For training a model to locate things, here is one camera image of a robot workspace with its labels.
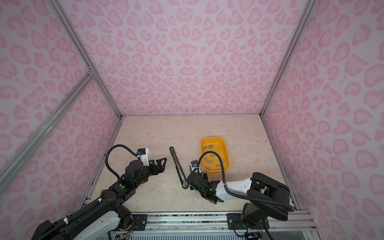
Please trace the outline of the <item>yellow plastic tray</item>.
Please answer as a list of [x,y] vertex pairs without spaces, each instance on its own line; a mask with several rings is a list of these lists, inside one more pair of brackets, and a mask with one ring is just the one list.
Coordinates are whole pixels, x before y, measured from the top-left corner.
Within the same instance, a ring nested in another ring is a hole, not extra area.
[[222,171],[222,167],[217,155],[222,159],[224,171],[230,167],[230,159],[226,143],[221,137],[207,137],[201,140],[202,154],[209,152],[203,156],[202,164],[204,170],[209,174],[216,174]]

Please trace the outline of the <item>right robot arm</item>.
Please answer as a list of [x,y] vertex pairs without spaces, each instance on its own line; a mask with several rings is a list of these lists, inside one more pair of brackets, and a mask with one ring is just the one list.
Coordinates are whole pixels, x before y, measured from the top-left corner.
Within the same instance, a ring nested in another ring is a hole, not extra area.
[[206,174],[192,172],[187,183],[191,190],[198,191],[212,204],[236,199],[247,200],[243,206],[240,224],[249,229],[264,225],[267,217],[287,221],[289,212],[295,211],[295,207],[290,205],[290,189],[259,172],[243,181],[228,183],[210,182]]

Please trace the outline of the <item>black stapler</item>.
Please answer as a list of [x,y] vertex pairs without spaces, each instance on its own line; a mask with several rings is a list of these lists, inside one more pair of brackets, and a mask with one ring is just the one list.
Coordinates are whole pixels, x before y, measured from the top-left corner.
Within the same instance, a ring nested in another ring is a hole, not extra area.
[[181,182],[182,188],[187,189],[189,187],[189,185],[187,183],[187,179],[186,179],[185,174],[183,172],[182,166],[180,165],[180,162],[179,162],[179,159],[176,155],[174,147],[170,147],[170,152],[171,152],[171,156],[174,159],[174,162],[176,165],[176,171],[177,171],[177,174],[179,176],[179,180]]

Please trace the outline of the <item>aluminium mounting rail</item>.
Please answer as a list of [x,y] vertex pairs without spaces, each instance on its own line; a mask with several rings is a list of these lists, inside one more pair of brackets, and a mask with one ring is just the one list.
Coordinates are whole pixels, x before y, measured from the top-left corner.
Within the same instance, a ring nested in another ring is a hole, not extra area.
[[269,217],[254,229],[241,224],[241,212],[137,212],[133,223],[118,229],[116,213],[106,214],[71,240],[318,240],[315,223],[306,211],[287,221]]

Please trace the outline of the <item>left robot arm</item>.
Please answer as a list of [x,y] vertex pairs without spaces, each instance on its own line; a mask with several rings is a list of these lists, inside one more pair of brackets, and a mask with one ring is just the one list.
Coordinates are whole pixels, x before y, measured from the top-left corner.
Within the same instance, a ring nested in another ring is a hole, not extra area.
[[123,174],[100,196],[78,211],[52,223],[41,223],[32,236],[33,240],[85,240],[93,239],[115,229],[126,230],[132,226],[131,212],[123,206],[136,189],[150,176],[164,172],[167,158],[150,160],[144,166],[140,160],[129,163]]

